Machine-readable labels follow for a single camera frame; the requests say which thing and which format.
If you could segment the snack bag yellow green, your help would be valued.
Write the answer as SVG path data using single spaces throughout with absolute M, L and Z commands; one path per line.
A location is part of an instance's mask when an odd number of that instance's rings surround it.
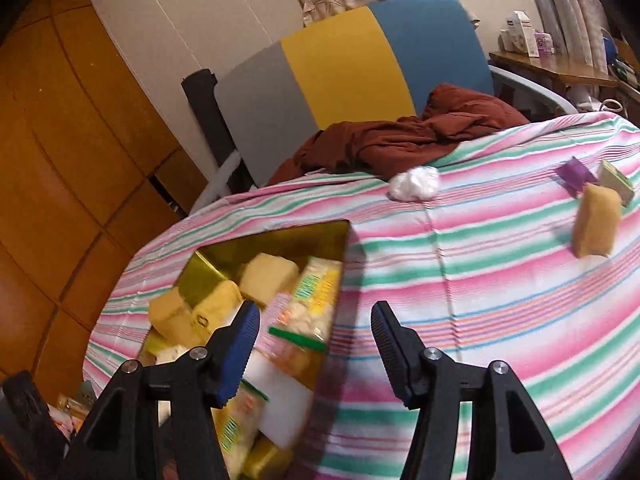
M 341 261 L 310 257 L 268 333 L 303 349 L 326 352 L 342 271 Z

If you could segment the gold metal tin box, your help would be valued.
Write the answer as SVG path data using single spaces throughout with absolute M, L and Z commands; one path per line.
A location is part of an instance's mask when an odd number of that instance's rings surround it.
M 174 287 L 162 297 L 164 304 L 178 308 L 168 318 L 175 323 L 184 318 L 192 334 L 186 348 L 167 363 L 174 362 L 194 347 L 201 347 L 191 326 L 193 308 L 222 281 L 239 287 L 247 263 L 261 252 L 295 262 L 303 273 L 310 257 L 344 263 L 349 224 L 345 220 L 292 226 L 292 228 L 247 235 L 198 248 L 181 271 Z M 236 395 L 223 408 L 213 408 L 215 434 L 229 477 L 239 478 L 242 469 L 255 458 L 271 464 L 262 472 L 265 478 L 279 478 L 288 468 L 295 448 L 310 417 L 314 385 L 326 352 L 300 348 L 292 342 L 268 333 L 278 314 L 291 298 L 297 281 L 280 292 L 270 304 L 259 309 L 259 330 Z M 155 365 L 167 364 L 158 362 Z M 174 436 L 170 422 L 170 403 L 158 404 L 160 442 L 157 456 L 162 461 L 163 477 L 177 472 Z

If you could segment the tan soap bar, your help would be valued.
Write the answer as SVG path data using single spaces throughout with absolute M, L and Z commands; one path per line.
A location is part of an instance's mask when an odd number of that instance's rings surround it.
M 612 252 L 622 207 L 622 199 L 612 188 L 585 185 L 572 232 L 572 251 L 577 258 Z

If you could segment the green essential oil box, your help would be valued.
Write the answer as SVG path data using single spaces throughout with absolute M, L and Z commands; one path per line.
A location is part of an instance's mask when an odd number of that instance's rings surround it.
M 615 191 L 620 196 L 624 207 L 634 199 L 634 185 L 631 180 L 607 160 L 600 162 L 598 185 Z

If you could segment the yellow mesh pouch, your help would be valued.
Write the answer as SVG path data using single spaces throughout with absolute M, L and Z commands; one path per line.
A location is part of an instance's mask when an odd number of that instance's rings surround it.
M 191 326 L 198 343 L 204 346 L 215 330 L 227 326 L 242 302 L 243 297 L 235 282 L 220 282 L 192 310 Z

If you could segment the striped pink green bedsheet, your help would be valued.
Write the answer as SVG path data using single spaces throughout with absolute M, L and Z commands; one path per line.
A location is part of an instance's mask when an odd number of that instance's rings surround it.
M 122 274 L 82 363 L 101 391 L 134 358 L 149 302 L 196 248 L 267 230 L 352 226 L 323 380 L 293 479 L 395 479 L 416 414 L 394 397 L 370 330 L 387 301 L 448 356 L 508 362 L 572 475 L 602 479 L 639 425 L 639 207 L 623 211 L 612 254 L 570 249 L 578 201 L 556 168 L 610 162 L 639 179 L 639 130 L 615 114 L 563 116 L 460 144 L 437 163 L 440 189 L 398 203 L 366 174 L 312 174 L 218 200 L 143 247 Z

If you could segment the white crumpled tissue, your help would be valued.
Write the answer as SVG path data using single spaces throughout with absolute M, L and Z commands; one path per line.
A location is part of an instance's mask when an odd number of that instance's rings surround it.
M 398 202 L 424 202 L 434 198 L 439 189 L 439 171 L 435 167 L 419 166 L 393 176 L 388 196 Z

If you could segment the wooden wardrobe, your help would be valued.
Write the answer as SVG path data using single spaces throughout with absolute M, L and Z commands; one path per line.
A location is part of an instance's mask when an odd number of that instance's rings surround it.
M 132 256 L 206 180 L 90 0 L 32 0 L 1 45 L 1 373 L 50 403 Z

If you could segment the small purple packet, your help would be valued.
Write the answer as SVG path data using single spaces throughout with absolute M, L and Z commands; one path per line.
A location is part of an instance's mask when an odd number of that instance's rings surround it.
M 554 172 L 560 178 L 562 185 L 575 195 L 581 193 L 587 184 L 598 183 L 593 173 L 576 157 L 564 162 Z

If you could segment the dark red jacket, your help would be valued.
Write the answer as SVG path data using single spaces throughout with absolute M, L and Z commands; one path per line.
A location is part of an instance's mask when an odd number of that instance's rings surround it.
M 510 104 L 474 90 L 439 84 L 421 116 L 376 122 L 337 122 L 311 136 L 272 175 L 270 185 L 311 171 L 362 171 L 382 180 L 425 166 L 464 141 L 490 136 L 529 120 Z

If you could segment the wooden side desk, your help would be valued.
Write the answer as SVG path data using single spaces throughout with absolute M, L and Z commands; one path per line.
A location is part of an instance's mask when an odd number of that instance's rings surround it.
M 603 70 L 583 62 L 572 61 L 565 55 L 554 54 L 542 58 L 529 58 L 514 52 L 490 52 L 491 62 L 509 70 L 548 79 L 552 88 L 572 102 L 580 112 L 590 110 L 622 110 L 628 105 L 639 105 L 639 91 Z

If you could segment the grey yellow blue chair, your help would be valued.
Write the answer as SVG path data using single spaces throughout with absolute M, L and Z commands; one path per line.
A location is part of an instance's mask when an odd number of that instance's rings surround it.
M 385 0 L 282 38 L 217 77 L 214 96 L 235 151 L 196 199 L 262 186 L 303 142 L 334 122 L 419 113 L 438 84 L 521 90 L 561 114 L 574 105 L 491 66 L 459 0 Z

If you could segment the white carton on desk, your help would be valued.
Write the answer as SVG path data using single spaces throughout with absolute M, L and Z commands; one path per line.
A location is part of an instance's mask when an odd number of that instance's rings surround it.
M 506 24 L 514 51 L 529 58 L 538 58 L 535 29 L 528 15 L 524 11 L 513 11 Z

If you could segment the beige curtain right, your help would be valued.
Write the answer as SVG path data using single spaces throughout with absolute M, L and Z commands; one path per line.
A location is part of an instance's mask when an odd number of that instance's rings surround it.
M 540 0 L 544 28 L 560 52 L 606 73 L 604 37 L 608 20 L 600 0 Z

